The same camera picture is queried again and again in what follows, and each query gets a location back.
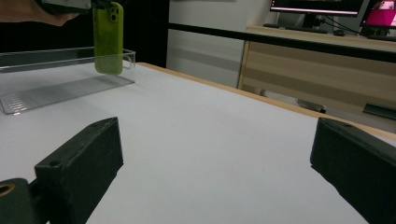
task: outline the transparent container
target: transparent container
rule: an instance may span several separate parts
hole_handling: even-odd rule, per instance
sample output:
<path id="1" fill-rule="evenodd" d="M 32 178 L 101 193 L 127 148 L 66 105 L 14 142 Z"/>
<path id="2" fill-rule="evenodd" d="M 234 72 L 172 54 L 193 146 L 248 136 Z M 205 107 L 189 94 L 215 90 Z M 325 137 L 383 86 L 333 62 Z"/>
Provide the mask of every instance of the transparent container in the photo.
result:
<path id="1" fill-rule="evenodd" d="M 101 57 L 93 48 L 0 53 L 0 109 L 16 115 L 132 84 L 134 57 L 128 49 Z"/>

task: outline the black curtain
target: black curtain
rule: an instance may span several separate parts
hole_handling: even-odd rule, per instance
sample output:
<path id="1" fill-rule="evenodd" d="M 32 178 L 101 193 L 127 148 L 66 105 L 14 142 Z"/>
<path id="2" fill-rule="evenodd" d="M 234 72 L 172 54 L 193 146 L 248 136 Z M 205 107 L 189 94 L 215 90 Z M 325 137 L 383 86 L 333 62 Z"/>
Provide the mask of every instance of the black curtain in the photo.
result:
<path id="1" fill-rule="evenodd" d="M 136 61 L 166 66 L 169 1 L 129 0 L 124 5 L 124 48 Z M 62 27 L 39 22 L 0 22 L 0 52 L 70 49 L 93 46 L 92 14 Z"/>

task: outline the white tabletop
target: white tabletop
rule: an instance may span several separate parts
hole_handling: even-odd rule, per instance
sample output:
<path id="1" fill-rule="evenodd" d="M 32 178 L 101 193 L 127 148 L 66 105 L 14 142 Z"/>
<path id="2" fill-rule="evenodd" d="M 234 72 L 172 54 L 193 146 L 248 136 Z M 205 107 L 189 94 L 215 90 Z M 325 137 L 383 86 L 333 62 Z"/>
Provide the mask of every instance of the white tabletop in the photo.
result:
<path id="1" fill-rule="evenodd" d="M 366 223 L 310 167 L 317 119 L 142 65 L 135 84 L 0 116 L 0 179 L 32 181 L 110 117 L 124 165 L 88 223 Z"/>

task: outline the green object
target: green object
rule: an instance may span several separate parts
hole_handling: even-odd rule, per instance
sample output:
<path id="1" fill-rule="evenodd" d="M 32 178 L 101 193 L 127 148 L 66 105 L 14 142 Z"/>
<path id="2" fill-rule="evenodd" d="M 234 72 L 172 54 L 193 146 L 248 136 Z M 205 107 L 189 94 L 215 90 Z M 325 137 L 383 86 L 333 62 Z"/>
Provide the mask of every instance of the green object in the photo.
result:
<path id="1" fill-rule="evenodd" d="M 122 72 L 123 8 L 112 2 L 93 9 L 93 45 L 96 71 L 107 75 Z"/>

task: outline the monitor screen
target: monitor screen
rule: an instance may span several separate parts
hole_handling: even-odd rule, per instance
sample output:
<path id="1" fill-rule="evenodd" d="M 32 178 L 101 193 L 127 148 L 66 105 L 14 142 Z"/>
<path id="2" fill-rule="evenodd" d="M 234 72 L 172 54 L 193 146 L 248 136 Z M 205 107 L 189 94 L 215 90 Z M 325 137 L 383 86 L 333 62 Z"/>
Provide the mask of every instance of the monitor screen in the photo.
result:
<path id="1" fill-rule="evenodd" d="M 270 10 L 315 15 L 357 17 L 363 0 L 272 0 Z"/>
<path id="2" fill-rule="evenodd" d="M 396 0 L 370 0 L 361 26 L 396 29 Z"/>

